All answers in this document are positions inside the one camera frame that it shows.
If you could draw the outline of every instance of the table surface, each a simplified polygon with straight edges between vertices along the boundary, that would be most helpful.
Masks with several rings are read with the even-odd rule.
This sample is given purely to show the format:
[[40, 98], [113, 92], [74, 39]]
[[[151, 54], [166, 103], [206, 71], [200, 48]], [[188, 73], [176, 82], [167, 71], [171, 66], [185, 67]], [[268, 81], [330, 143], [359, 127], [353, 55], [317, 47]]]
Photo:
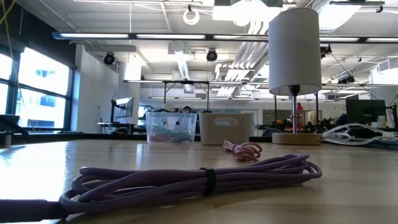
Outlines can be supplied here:
[[[75, 215], [68, 223], [397, 223], [398, 153], [382, 149], [261, 144], [261, 159], [309, 154], [323, 177], [303, 186], [215, 195], [167, 208]], [[0, 150], [0, 198], [58, 200], [83, 166], [110, 169], [234, 167], [221, 146], [79, 140]], [[43, 223], [65, 221], [43, 221]]]

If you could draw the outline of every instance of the wooden lamp base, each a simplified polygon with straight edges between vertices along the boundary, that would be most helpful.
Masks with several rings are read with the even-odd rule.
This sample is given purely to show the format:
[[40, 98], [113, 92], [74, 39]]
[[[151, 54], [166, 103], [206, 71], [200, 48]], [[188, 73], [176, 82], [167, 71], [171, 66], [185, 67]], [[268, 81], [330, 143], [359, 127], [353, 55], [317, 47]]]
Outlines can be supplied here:
[[321, 136], [319, 134], [307, 133], [273, 133], [272, 143], [296, 146], [318, 146], [321, 144]]

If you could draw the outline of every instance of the pink cable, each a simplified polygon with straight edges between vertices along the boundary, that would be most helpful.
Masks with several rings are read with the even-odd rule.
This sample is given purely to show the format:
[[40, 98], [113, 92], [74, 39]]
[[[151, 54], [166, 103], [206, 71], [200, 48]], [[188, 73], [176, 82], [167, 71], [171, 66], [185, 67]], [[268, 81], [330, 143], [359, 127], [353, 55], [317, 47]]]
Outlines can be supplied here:
[[235, 154], [238, 161], [255, 161], [260, 158], [262, 152], [261, 146], [253, 142], [238, 145], [230, 140], [225, 140], [223, 146], [228, 152]]

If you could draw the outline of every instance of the black cable tie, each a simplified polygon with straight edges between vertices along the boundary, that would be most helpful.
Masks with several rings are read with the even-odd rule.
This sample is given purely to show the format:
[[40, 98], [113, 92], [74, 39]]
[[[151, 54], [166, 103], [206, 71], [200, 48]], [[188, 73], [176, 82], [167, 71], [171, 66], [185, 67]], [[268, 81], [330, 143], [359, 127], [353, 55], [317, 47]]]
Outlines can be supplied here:
[[201, 167], [200, 169], [206, 171], [207, 183], [204, 196], [209, 197], [216, 189], [216, 172], [212, 168]]

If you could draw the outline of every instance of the cylindrical lamp shade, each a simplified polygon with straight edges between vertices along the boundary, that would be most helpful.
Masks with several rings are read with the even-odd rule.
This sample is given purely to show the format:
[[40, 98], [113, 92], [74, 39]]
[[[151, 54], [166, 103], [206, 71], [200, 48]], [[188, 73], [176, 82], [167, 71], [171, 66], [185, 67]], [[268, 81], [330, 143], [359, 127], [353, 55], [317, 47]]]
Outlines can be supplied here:
[[322, 88], [318, 13], [297, 8], [280, 13], [269, 23], [269, 92], [298, 95]]

